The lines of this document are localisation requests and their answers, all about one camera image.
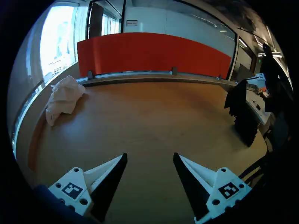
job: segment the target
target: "white cloth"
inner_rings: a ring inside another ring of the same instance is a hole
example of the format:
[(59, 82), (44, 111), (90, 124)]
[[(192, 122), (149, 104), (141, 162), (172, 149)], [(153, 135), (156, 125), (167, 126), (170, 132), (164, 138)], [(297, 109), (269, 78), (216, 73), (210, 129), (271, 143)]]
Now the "white cloth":
[(77, 80), (70, 75), (52, 87), (46, 110), (46, 119), (51, 126), (61, 113), (72, 114), (77, 100), (85, 92), (85, 87), (78, 85)]

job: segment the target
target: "ceiling light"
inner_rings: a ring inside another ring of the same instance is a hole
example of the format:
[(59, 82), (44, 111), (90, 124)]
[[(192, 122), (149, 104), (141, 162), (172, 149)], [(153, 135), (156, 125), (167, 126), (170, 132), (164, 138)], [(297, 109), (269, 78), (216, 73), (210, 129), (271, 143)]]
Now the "ceiling light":
[(239, 39), (239, 41), (245, 46), (247, 47), (246, 43), (244, 43), (244, 41), (242, 41), (241, 39)]
[(279, 57), (279, 58), (282, 58), (282, 55), (273, 55), (273, 57)]

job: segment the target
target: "orange partition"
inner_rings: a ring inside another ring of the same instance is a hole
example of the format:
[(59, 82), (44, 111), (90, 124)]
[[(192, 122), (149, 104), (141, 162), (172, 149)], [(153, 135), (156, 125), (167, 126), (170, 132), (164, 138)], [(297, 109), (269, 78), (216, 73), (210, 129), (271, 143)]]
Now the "orange partition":
[(78, 42), (80, 74), (123, 71), (187, 72), (226, 78), (231, 57), (207, 45), (154, 33), (121, 33)]

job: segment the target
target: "white desk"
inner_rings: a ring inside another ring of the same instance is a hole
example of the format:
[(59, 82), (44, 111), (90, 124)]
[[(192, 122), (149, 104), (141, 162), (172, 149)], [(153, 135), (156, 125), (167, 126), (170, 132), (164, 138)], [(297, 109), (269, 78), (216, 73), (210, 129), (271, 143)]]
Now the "white desk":
[(247, 90), (246, 93), (246, 103), (253, 109), (256, 116), (258, 117), (258, 120), (265, 125), (271, 115), (271, 113), (265, 111), (265, 102), (256, 93), (253, 91)]

